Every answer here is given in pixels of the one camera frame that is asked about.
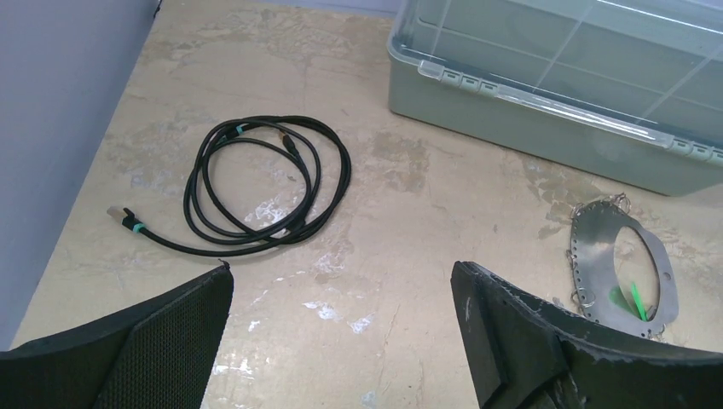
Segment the green key tag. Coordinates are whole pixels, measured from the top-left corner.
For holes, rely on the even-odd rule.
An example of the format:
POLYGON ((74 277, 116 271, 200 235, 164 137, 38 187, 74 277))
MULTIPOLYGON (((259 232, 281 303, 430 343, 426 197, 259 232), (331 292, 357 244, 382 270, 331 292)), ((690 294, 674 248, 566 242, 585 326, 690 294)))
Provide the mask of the green key tag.
POLYGON ((620 286, 614 287, 609 292, 609 299, 615 306, 629 312, 637 319, 643 322, 649 321, 648 311, 643 303, 638 286, 634 282, 630 283, 627 291, 624 291, 620 286))

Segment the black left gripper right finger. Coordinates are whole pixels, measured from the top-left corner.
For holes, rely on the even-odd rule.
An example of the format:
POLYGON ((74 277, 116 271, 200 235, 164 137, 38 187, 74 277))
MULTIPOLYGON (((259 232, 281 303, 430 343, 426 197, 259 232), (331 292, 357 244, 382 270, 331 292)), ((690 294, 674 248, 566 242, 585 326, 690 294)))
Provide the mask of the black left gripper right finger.
POLYGON ((719 408, 722 356, 635 337, 529 294, 474 262, 451 290, 482 408, 719 408))

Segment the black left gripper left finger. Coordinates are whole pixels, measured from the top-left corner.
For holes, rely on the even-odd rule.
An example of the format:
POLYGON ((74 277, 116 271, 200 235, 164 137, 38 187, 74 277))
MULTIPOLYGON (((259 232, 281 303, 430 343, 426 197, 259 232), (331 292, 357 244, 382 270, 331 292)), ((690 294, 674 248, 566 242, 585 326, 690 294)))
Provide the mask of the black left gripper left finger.
POLYGON ((159 296, 1 354, 3 408, 199 408, 227 324, 223 263, 159 296))

